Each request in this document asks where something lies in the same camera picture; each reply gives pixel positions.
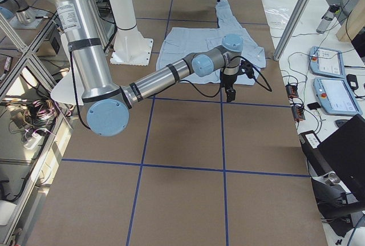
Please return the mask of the black laptop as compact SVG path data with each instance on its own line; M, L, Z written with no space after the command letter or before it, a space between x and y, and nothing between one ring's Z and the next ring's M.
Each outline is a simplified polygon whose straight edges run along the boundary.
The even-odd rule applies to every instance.
M321 141L313 131L299 134L302 151L316 174L334 171L352 194L364 200L364 118L357 114Z

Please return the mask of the aluminium frame post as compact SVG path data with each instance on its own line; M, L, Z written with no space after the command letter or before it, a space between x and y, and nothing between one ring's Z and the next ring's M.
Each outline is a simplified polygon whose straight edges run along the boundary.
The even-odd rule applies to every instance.
M289 18L289 21L283 31L283 34L282 34L282 36L279 40L279 43L275 49L275 52L273 54L274 61L280 60L297 24L299 23L299 20L303 14L308 2L309 2L309 0L297 0L294 10Z

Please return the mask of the upper blue teach pendant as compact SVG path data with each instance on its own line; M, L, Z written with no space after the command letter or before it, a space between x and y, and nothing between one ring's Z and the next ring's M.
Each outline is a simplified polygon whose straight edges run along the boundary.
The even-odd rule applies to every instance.
M315 75L330 78L345 78L342 52L319 46L313 46L309 51L310 70Z

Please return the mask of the light blue button shirt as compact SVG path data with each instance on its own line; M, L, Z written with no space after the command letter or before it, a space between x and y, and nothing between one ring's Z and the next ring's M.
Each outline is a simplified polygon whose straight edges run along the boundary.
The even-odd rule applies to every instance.
M170 73L173 81L221 85L221 71L238 75L244 59L253 64L257 75L266 66L264 49L238 23L227 0L217 3L216 14L217 29L174 27L163 41L156 69ZM238 75L234 84L254 82Z

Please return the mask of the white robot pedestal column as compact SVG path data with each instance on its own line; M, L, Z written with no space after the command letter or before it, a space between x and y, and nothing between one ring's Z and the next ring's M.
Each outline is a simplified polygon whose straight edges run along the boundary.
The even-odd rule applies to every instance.
M109 0L117 27L112 64L147 66L153 39L144 38L137 28L132 0Z

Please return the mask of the white curved guard sheet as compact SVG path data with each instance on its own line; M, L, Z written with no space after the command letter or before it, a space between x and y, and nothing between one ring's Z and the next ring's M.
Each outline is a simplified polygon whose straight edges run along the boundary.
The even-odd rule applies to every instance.
M74 71L78 103L79 105L83 105L83 83L76 67L74 68ZM56 102L76 105L71 71L69 71L67 75L63 79L61 79L60 82L58 82L57 85L53 88L53 90L51 91L51 97Z

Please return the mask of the clear water bottle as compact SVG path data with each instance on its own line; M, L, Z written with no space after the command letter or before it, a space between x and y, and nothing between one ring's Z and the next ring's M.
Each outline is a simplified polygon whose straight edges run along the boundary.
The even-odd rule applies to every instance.
M319 34L323 34L328 27L330 26L332 20L335 17L335 14L338 13L340 10L339 4L332 4L328 7L327 11L324 13L324 15L321 18L321 22L319 23L316 32Z

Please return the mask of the lower blue teach pendant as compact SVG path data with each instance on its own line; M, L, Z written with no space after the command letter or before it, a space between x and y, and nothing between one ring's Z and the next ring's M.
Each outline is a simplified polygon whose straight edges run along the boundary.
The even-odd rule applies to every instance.
M315 95L327 115L355 116L362 110L344 79L316 77Z

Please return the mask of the blue teach pendant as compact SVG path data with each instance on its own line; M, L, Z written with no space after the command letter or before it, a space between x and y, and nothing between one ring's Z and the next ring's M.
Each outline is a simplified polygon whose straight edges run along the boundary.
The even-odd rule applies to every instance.
M327 115L355 116L362 110L344 79L316 77L315 95Z
M310 70L315 75L330 78L345 78L342 52L319 46L313 46L309 51Z

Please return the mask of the clear plastic bag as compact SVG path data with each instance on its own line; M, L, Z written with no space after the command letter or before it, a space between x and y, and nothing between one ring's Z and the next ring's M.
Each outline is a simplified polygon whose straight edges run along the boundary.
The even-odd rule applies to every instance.
M289 22L292 9L282 6L264 7L267 23L272 29L284 30Z

